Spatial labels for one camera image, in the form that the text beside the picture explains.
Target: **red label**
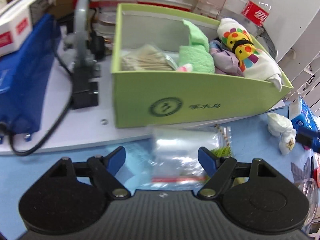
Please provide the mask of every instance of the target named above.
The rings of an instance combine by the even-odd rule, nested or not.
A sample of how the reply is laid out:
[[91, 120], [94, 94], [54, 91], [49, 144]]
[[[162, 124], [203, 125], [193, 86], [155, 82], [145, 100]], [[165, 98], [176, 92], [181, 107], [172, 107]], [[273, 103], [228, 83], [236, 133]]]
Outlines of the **red label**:
[[0, 48], [12, 43], [11, 33], [2, 33], [0, 34]]
[[269, 16], [268, 12], [266, 12], [264, 9], [261, 9], [258, 5], [250, 0], [241, 13], [258, 26], [262, 26], [266, 18]]
[[23, 32], [23, 30], [28, 26], [28, 19], [24, 18], [17, 26], [16, 30], [18, 35]]

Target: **red bottle label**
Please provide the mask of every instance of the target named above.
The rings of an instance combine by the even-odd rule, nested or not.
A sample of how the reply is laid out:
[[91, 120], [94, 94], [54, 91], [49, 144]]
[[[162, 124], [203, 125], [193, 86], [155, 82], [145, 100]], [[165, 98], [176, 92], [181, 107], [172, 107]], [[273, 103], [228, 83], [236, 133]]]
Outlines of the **red bottle label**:
[[258, 5], [256, 5], [250, 0], [244, 7], [241, 14], [247, 17], [257, 26], [262, 26], [266, 18], [269, 16], [268, 12], [266, 12], [264, 9], [261, 9]]

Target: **cartoon sun print sock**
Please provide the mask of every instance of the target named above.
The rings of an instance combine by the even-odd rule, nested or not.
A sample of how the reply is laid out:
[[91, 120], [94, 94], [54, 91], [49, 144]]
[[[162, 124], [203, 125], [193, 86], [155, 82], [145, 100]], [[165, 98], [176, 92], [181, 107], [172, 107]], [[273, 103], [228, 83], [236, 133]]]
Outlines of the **cartoon sun print sock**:
[[277, 63], [252, 43], [248, 31], [230, 18], [221, 20], [217, 29], [222, 42], [236, 54], [239, 67], [246, 78], [270, 81], [281, 91], [281, 71]]

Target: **green box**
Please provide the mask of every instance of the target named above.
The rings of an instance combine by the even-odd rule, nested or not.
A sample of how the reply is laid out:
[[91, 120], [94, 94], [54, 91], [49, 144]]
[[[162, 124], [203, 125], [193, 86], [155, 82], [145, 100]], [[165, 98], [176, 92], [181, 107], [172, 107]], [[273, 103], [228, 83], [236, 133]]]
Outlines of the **green box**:
[[[176, 71], [121, 71], [124, 51], [155, 44], [179, 52], [188, 45], [188, 28], [196, 24], [209, 41], [217, 38], [219, 21], [180, 10], [150, 5], [119, 4], [112, 58], [116, 126], [197, 122], [261, 114], [293, 87], [282, 72], [279, 92], [272, 83], [236, 76]], [[258, 49], [265, 49], [254, 38]]]

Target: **power cord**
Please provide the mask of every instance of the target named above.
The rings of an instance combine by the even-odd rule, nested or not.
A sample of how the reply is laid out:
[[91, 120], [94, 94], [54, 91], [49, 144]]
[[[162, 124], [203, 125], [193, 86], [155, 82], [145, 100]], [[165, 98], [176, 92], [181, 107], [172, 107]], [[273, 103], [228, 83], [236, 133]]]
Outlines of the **power cord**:
[[[57, 60], [60, 63], [61, 67], [64, 68], [64, 70], [69, 74], [69, 76], [70, 76], [70, 78], [72, 80], [71, 71], [68, 69], [68, 66], [62, 61], [62, 59], [60, 58], [60, 56], [57, 53], [57, 49], [55, 48], [55, 40], [54, 40], [53, 35], [52, 35], [52, 38], [51, 38], [51, 42], [52, 42], [52, 50], [53, 50], [54, 56], [57, 58]], [[14, 147], [14, 136], [15, 136], [15, 134], [12, 131], [6, 131], [6, 133], [9, 135], [9, 144], [10, 144], [11, 150], [14, 152], [14, 154], [17, 155], [17, 156], [28, 156], [28, 155], [34, 153], [36, 150], [40, 149], [47, 142], [47, 140], [50, 138], [50, 136], [55, 132], [55, 130], [60, 125], [62, 120], [65, 118], [65, 116], [67, 115], [71, 105], [72, 105], [72, 94], [71, 94], [68, 102], [66, 103], [63, 111], [61, 112], [60, 116], [54, 122], [52, 127], [48, 130], [48, 132], [44, 135], [44, 137], [35, 146], [33, 146], [29, 150], [26, 150], [26, 151], [18, 151], [18, 150], [16, 150], [15, 147]]]

